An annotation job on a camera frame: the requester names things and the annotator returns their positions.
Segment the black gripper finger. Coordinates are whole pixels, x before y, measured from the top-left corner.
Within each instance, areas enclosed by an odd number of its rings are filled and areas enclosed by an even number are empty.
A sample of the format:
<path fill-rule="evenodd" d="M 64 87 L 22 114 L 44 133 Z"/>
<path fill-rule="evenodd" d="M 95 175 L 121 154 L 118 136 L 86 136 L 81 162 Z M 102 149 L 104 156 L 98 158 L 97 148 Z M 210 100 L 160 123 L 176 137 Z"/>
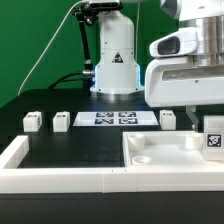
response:
<path fill-rule="evenodd" d="M 198 131 L 199 119 L 196 116 L 196 106 L 195 105 L 188 105 L 186 107 L 186 114 L 188 115 L 189 119 L 193 123 L 192 129 L 194 131 Z"/>

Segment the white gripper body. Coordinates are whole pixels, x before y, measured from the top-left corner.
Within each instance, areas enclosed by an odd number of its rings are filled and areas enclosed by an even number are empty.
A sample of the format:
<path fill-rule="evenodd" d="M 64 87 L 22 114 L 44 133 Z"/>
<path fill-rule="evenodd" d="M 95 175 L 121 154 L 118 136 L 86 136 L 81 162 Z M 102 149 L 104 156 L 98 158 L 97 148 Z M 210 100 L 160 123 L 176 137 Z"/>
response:
<path fill-rule="evenodd" d="M 154 59 L 146 69 L 150 107 L 224 103 L 224 66 L 195 67 L 190 56 Z"/>

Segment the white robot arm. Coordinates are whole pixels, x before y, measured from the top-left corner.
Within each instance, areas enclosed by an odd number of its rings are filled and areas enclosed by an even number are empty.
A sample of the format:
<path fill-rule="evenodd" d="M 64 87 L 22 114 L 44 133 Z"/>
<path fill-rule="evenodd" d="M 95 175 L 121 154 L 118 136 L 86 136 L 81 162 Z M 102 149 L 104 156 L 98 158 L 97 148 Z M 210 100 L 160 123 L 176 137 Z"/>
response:
<path fill-rule="evenodd" d="M 100 11 L 101 58 L 93 95 L 115 100 L 143 91 L 149 106 L 184 106 L 193 122 L 196 105 L 224 104 L 224 0 L 160 0 L 180 28 L 150 44 L 153 61 L 144 84 L 134 59 L 134 26 L 118 4 L 90 0 Z"/>

